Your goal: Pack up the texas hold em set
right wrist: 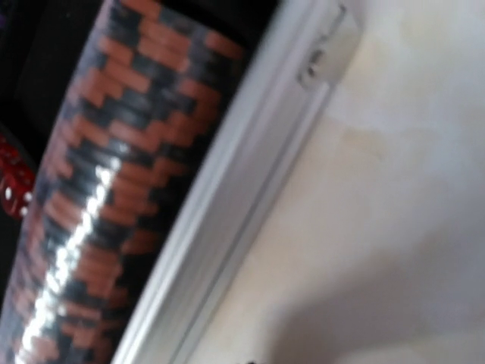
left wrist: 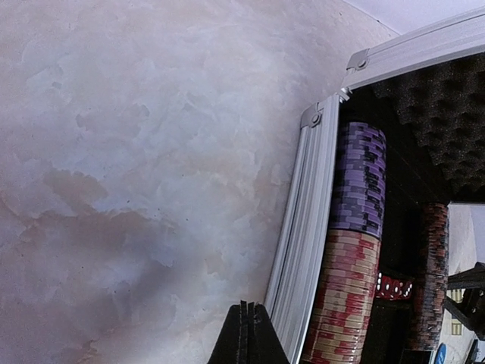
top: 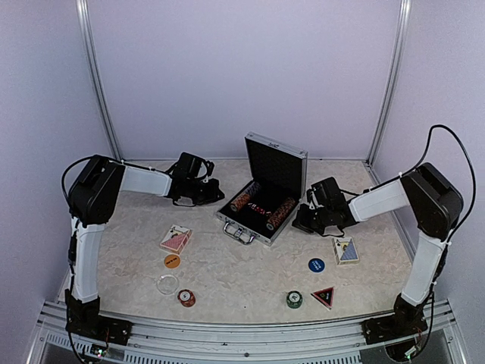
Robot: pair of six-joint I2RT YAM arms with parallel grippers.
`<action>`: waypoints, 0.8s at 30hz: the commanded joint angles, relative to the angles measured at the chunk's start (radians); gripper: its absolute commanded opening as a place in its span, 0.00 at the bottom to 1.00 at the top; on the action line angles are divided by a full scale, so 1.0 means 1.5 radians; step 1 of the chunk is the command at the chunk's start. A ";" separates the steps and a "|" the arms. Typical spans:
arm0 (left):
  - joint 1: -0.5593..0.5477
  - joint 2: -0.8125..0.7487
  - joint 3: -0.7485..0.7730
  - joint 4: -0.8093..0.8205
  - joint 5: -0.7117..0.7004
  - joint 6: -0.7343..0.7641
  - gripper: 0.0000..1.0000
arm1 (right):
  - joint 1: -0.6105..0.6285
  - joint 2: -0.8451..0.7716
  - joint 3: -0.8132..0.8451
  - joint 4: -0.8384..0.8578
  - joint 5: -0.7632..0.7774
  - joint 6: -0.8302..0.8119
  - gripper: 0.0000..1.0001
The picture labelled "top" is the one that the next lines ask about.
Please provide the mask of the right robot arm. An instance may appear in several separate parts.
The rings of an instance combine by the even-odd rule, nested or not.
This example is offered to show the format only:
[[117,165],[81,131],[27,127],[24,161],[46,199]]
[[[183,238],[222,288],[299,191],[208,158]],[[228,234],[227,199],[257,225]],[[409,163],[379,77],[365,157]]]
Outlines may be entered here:
[[437,278],[446,264],[452,235],[465,222],[461,193],[424,159],[398,176],[360,194],[346,192],[334,177],[321,180],[307,191],[293,227],[308,234],[326,236],[328,227],[345,228],[405,207],[418,226],[418,245],[411,273],[395,303],[397,313],[387,323],[388,331],[402,337],[416,326],[413,309],[423,306],[432,295]]

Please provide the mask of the black triangular button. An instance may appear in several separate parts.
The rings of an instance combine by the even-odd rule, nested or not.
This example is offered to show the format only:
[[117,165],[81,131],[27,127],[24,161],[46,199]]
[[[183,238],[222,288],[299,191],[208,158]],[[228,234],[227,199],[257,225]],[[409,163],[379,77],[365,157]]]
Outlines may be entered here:
[[334,287],[312,292],[311,295],[327,309],[333,308]]

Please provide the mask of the red playing card deck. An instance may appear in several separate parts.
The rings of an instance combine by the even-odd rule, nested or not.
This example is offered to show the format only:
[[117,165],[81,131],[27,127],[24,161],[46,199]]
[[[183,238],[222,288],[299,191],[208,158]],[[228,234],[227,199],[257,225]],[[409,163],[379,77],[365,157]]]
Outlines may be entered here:
[[160,242],[159,247],[179,255],[188,244],[191,236],[192,229],[172,224]]

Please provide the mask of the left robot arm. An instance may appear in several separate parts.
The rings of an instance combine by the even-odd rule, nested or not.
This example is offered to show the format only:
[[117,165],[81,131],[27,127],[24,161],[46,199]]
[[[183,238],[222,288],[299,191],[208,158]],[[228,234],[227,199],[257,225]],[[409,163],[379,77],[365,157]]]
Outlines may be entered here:
[[204,206],[224,198],[214,163],[184,152],[166,171],[103,155],[82,158],[61,176],[61,189],[71,216],[68,253],[70,288],[66,297],[84,303],[99,298],[99,247],[122,191],[168,198],[174,205],[189,199]]

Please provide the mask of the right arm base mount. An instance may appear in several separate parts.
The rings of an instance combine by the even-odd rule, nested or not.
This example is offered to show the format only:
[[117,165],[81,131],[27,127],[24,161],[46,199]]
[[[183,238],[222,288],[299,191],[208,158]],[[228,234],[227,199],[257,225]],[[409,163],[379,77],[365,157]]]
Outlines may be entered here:
[[425,303],[426,301],[413,306],[399,294],[394,302],[392,314],[362,322],[361,328],[366,344],[376,344],[426,331]]

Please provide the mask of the aluminium poker case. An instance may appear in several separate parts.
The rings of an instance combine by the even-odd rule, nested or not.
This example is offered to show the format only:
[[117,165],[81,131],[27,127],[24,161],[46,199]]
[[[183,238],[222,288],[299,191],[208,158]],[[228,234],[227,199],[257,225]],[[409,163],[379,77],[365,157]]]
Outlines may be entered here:
[[[271,246],[304,195],[308,152],[254,132],[245,136],[245,143],[251,180],[216,212],[216,216],[224,223],[223,233],[236,242],[248,246],[257,240]],[[275,231],[266,228],[271,215],[260,215],[251,210],[248,203],[238,212],[230,209],[230,203],[253,181],[260,183],[261,189],[250,202],[269,210],[271,215],[286,198],[296,201],[293,210]]]

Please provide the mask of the blue playing card deck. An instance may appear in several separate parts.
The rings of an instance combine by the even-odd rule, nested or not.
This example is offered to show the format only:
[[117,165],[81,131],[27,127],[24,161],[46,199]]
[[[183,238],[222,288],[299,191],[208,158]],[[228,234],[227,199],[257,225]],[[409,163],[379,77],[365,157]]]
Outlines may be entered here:
[[333,251],[337,265],[348,265],[360,262],[358,250],[352,237],[334,237]]

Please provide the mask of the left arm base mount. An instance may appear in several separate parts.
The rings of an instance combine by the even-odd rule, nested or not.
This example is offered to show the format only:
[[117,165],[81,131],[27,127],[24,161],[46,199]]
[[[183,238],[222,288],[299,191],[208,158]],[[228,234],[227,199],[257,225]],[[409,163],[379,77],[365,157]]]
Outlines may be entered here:
[[133,323],[120,318],[100,314],[100,297],[83,303],[65,291],[67,305],[66,330],[71,334],[126,346]]

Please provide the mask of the clear round button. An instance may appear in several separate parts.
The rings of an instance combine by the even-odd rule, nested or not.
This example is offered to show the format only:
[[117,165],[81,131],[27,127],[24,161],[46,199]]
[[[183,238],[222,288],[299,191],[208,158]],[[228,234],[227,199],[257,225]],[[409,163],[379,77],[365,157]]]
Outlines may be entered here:
[[175,293],[179,287],[178,278],[174,275],[162,275],[156,281],[156,287],[162,295],[168,296]]

